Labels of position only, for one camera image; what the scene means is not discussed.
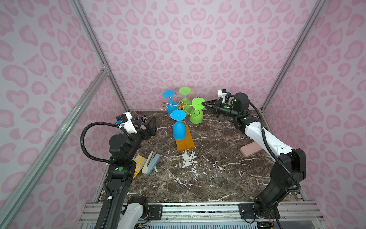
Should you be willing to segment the blue wine glass front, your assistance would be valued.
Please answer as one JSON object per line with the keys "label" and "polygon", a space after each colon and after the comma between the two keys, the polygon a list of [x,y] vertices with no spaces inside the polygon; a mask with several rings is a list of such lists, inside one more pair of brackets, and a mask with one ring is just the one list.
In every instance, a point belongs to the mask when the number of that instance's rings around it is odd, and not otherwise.
{"label": "blue wine glass front", "polygon": [[183,140],[187,135],[186,126],[182,122],[186,118],[185,111],[175,110],[172,112],[171,118],[176,121],[173,125],[173,137],[176,140]]}

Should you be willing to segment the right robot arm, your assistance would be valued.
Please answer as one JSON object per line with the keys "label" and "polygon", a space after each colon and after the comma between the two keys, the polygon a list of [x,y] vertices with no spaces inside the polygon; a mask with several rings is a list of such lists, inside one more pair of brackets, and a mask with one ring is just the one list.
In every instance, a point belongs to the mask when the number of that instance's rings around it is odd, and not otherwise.
{"label": "right robot arm", "polygon": [[307,177],[306,155],[301,149],[283,143],[264,125],[263,116],[245,93],[220,94],[219,99],[202,102],[217,117],[233,118],[236,129],[256,142],[274,161],[270,181],[255,197],[253,216],[272,216],[279,222],[278,205],[289,194],[301,190],[300,182]]}

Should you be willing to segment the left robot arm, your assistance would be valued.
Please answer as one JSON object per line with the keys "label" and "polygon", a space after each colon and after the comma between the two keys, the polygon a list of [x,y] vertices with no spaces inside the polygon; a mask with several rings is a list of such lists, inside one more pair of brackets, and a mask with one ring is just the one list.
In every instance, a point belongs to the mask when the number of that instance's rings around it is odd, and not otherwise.
{"label": "left robot arm", "polygon": [[[109,165],[103,182],[105,198],[95,225],[97,229],[134,229],[139,221],[148,221],[150,217],[146,197],[133,198],[126,207],[123,204],[137,166],[133,158],[142,142],[156,135],[156,118],[153,116],[139,127],[135,127],[126,114],[116,119],[114,124],[91,123],[84,128],[80,137],[81,150],[89,159]],[[109,159],[92,156],[85,147],[85,135],[94,126],[115,127],[122,131],[109,140]]]}

